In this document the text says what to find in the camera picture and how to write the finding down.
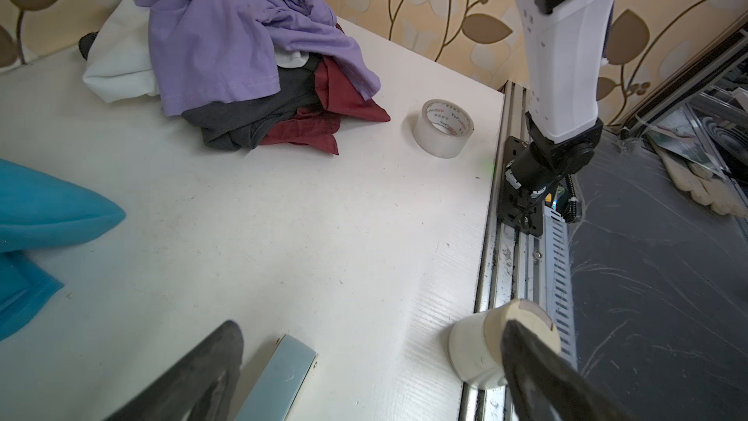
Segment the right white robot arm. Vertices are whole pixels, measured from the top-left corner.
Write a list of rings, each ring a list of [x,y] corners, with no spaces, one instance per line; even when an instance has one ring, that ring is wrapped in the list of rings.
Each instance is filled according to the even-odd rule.
[[[591,161],[602,136],[596,91],[615,0],[515,1],[530,77],[531,142],[506,160],[500,219],[540,236],[543,199]],[[518,319],[502,332],[501,355],[522,420],[629,417]]]

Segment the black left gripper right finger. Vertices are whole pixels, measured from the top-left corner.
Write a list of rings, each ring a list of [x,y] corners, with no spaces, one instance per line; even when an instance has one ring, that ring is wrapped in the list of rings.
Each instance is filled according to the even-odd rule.
[[[539,337],[510,320],[501,353],[514,411],[520,420],[631,420],[620,405],[595,390]]]

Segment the teal cloth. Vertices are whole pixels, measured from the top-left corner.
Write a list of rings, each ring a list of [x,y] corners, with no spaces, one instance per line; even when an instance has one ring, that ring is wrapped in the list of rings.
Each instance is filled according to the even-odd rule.
[[[26,256],[28,251],[93,241],[126,213],[74,183],[1,162],[1,338],[25,327],[64,287]]]

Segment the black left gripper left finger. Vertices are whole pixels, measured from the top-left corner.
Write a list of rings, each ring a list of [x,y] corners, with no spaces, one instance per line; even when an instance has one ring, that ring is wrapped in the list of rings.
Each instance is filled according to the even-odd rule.
[[[110,420],[226,420],[240,378],[243,335],[226,321]]]

